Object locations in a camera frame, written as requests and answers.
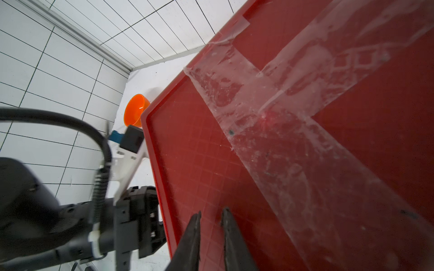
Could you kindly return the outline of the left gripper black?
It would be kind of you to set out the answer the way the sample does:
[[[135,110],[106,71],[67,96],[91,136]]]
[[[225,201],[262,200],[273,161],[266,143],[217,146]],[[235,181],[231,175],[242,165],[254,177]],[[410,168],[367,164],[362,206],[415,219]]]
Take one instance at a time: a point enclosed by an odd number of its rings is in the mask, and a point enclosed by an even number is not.
[[[101,253],[114,252],[116,271],[131,269],[133,251],[137,250],[141,259],[166,243],[158,209],[157,190],[153,186],[130,187],[119,201],[105,200],[98,243]]]

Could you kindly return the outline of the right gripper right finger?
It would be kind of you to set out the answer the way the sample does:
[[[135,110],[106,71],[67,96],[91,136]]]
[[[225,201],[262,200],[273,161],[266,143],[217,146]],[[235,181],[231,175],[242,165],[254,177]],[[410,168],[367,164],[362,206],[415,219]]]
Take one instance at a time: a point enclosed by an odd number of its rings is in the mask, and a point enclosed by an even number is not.
[[[257,271],[258,267],[250,253],[236,219],[228,207],[223,209],[224,264],[226,271]]]

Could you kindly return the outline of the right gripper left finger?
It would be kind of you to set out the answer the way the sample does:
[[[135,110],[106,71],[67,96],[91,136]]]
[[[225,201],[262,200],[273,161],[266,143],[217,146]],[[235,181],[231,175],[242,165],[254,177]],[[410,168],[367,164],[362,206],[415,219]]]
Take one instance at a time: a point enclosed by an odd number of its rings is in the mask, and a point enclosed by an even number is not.
[[[166,271],[198,271],[200,265],[201,212],[192,215]]]

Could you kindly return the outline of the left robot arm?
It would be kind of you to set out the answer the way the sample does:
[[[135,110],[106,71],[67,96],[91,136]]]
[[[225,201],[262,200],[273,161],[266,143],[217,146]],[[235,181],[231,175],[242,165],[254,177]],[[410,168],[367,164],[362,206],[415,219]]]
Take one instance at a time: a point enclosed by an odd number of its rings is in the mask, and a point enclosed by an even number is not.
[[[166,243],[158,205],[152,186],[134,186],[119,201],[105,200],[99,250],[102,256],[115,252],[117,270],[129,270],[133,251],[143,258]],[[92,209],[90,202],[60,205],[25,165],[2,158],[1,269],[36,271],[94,261],[88,239]]]

